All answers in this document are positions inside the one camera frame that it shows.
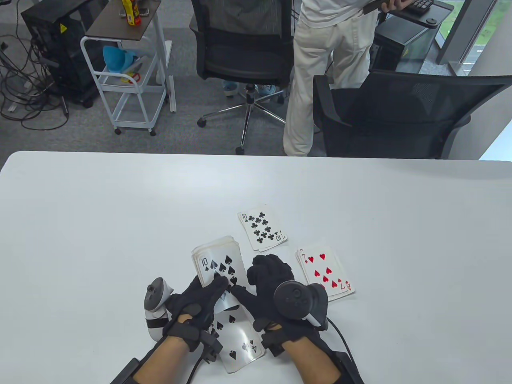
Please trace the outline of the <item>person's right hand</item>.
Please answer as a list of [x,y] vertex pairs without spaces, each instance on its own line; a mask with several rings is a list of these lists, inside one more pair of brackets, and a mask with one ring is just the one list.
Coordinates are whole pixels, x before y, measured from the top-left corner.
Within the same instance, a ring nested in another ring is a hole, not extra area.
[[254,329],[263,332],[262,344],[270,349],[274,356],[284,351],[284,342],[296,342],[307,338],[322,351],[329,351],[328,345],[320,337],[316,329],[304,316],[294,315],[302,306],[302,302],[310,295],[306,288],[300,288],[300,297],[295,298],[289,290],[288,298],[278,305],[275,300],[276,290],[289,281],[294,275],[289,265],[274,254],[257,255],[247,271],[248,283],[256,287],[253,295],[243,286],[234,285],[231,294],[254,318]]

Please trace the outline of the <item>person's left hand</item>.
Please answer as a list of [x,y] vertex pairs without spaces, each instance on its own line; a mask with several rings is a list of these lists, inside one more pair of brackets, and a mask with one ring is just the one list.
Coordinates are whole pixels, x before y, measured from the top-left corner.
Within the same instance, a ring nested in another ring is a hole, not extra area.
[[215,277],[203,287],[196,276],[182,293],[174,293],[166,302],[171,319],[164,326],[162,335],[183,339],[194,352],[199,344],[219,353],[223,346],[208,330],[214,320],[214,306],[228,287],[228,278]]

